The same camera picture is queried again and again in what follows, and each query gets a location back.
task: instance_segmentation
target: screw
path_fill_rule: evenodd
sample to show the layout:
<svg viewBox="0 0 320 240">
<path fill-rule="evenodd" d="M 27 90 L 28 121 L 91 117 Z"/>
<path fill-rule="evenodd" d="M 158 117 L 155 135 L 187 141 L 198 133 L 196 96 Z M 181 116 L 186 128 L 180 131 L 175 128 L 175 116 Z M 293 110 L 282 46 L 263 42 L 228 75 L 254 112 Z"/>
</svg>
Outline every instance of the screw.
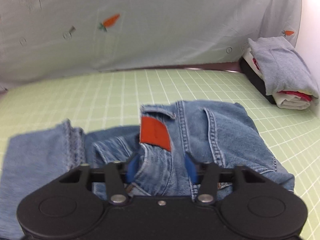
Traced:
<svg viewBox="0 0 320 240">
<path fill-rule="evenodd" d="M 113 203 L 116 203 L 116 204 L 123 203 L 127 200 L 127 198 L 121 194 L 113 195 L 110 199 Z"/>
<path fill-rule="evenodd" d="M 202 203 L 210 203 L 213 201 L 213 196 L 209 194 L 201 194 L 198 196 L 198 200 Z"/>
<path fill-rule="evenodd" d="M 165 205 L 166 205 L 166 201 L 164 201 L 164 200 L 159 200 L 159 201 L 158 201 L 158 205 L 159 205 L 159 206 L 165 206 Z"/>
</svg>

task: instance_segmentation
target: stack of folded clothes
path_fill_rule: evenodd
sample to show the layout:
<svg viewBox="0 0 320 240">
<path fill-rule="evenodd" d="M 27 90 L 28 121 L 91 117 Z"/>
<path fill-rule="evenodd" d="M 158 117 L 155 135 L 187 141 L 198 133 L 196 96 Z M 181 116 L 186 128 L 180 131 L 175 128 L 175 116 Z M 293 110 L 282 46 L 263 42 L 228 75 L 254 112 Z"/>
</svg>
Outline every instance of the stack of folded clothes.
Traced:
<svg viewBox="0 0 320 240">
<path fill-rule="evenodd" d="M 302 110 L 319 101 L 319 87 L 307 65 L 284 37 L 248 39 L 240 64 L 252 84 L 279 108 Z"/>
<path fill-rule="evenodd" d="M 69 121 L 46 131 L 11 138 L 0 184 L 0 238 L 23 236 L 16 219 L 19 202 L 28 194 L 71 168 L 88 163 L 98 168 L 140 156 L 129 195 L 189 195 L 198 185 L 185 167 L 189 152 L 198 162 L 214 162 L 223 168 L 245 165 L 293 191 L 294 176 L 279 163 L 260 137 L 243 106 L 216 101 L 178 101 L 171 105 L 141 107 L 141 125 L 114 127 L 84 135 Z M 233 190 L 220 183 L 217 198 Z M 92 191 L 106 198 L 105 185 Z"/>
</svg>

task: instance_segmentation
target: green checkered surface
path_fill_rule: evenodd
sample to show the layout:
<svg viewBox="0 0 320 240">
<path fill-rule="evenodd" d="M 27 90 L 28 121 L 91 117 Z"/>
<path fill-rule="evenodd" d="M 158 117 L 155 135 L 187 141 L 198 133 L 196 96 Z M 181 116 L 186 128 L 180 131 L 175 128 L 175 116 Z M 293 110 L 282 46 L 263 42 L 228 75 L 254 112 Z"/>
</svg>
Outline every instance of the green checkered surface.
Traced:
<svg viewBox="0 0 320 240">
<path fill-rule="evenodd" d="M 0 101 L 0 167 L 8 138 L 16 134 L 50 128 L 65 118 L 86 132 L 139 124 L 141 104 L 169 104 L 181 99 L 238 102 L 245 107 L 267 146 L 296 177 L 295 193 L 309 211 L 302 237 L 320 239 L 320 119 L 308 109 L 271 105 L 241 73 L 136 70 L 15 88 Z"/>
</svg>

